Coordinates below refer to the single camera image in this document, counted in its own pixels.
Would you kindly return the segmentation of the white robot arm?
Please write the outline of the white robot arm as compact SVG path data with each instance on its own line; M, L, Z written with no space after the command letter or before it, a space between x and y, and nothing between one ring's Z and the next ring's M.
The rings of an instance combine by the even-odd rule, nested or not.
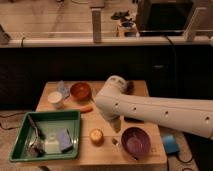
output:
M127 95L127 81L110 76L95 97L103 118L113 123L121 115L213 140L213 100Z

